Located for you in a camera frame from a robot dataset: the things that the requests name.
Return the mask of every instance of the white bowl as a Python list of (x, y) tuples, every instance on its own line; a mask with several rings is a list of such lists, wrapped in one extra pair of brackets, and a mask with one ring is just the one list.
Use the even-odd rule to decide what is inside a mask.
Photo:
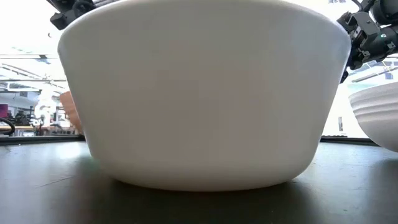
[(398, 83), (361, 90), (349, 101), (365, 134), (381, 147), (398, 152)]
[(58, 51), (106, 172), (212, 191), (307, 168), (350, 47), (335, 22), (286, 2), (134, 0), (76, 20)]

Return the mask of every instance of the dark tabletop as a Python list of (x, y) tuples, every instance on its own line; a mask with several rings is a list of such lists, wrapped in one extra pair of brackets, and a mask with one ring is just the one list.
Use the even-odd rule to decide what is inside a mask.
[(109, 178), (84, 142), (0, 147), (0, 223), (398, 223), (398, 153), (321, 143), (297, 178), (224, 193)]

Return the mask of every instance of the equipment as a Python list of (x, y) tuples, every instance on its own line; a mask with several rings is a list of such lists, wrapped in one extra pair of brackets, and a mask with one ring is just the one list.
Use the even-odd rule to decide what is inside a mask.
[[(118, 0), (47, 0), (60, 11), (50, 21), (58, 29), (66, 28), (72, 21), (97, 7)], [(361, 68), (363, 63), (380, 62), (388, 55), (398, 52), (398, 1), (396, 0), (352, 0), (359, 11), (346, 12), (337, 22), (351, 37), (351, 53), (347, 67)], [(344, 71), (340, 83), (348, 76)]]

